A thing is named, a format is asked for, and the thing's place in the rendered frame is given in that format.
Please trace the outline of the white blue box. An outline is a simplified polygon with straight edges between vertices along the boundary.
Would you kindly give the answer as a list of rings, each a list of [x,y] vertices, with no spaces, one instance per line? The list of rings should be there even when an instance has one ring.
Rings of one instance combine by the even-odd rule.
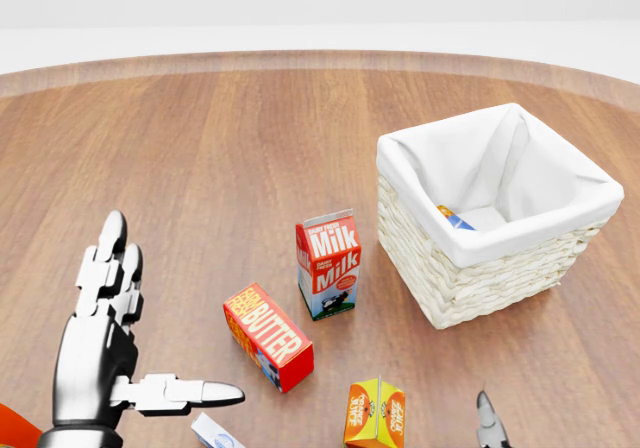
[[[205,413],[201,413],[192,422],[191,428],[206,448],[246,448]]]

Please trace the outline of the red white milk carton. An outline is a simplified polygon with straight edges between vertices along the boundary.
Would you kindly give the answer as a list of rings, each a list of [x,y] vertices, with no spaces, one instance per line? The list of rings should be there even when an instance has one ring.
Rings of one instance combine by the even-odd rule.
[[[353,210],[296,225],[298,286],[314,320],[355,307],[361,243]]]

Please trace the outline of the red butter box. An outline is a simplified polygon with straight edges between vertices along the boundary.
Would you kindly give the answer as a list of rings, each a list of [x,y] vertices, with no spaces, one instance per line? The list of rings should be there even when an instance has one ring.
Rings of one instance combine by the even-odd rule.
[[[280,392],[313,371],[313,343],[259,284],[226,300],[223,310],[234,339]]]

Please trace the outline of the orange red round object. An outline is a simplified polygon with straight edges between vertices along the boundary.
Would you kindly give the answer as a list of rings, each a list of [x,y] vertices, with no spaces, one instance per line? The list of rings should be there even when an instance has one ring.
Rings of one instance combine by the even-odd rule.
[[[42,431],[0,403],[0,448],[37,448]]]

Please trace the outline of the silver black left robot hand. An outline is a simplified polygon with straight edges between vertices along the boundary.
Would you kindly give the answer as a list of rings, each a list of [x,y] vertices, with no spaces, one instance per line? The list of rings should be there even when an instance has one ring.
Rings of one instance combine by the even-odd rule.
[[[142,251],[128,242],[126,219],[113,210],[97,244],[86,249],[76,279],[79,297],[54,376],[54,426],[115,428],[126,409],[172,416],[244,401],[244,392],[228,383],[181,380],[174,374],[133,379],[138,349],[132,327],[143,309],[142,272]]]

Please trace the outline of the white wicker basket with liner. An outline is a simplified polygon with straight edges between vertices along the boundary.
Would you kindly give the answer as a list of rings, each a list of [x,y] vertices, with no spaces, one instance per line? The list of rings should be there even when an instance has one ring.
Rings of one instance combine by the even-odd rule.
[[[515,103],[383,135],[376,165],[380,243],[438,329],[556,285],[624,196]]]

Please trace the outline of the orange juice carton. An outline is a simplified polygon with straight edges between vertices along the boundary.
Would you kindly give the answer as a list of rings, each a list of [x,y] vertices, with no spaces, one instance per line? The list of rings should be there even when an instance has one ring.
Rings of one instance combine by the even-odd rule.
[[[380,377],[350,386],[344,448],[404,448],[405,393]]]

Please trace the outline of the orange blue item in basket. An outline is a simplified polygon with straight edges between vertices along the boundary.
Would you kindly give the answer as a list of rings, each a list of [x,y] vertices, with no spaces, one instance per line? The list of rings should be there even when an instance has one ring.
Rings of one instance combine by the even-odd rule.
[[[470,230],[470,231],[475,230],[474,227],[472,227],[469,223],[467,223],[465,220],[460,218],[457,214],[455,214],[446,206],[438,205],[437,209],[455,229],[464,229],[464,230]]]

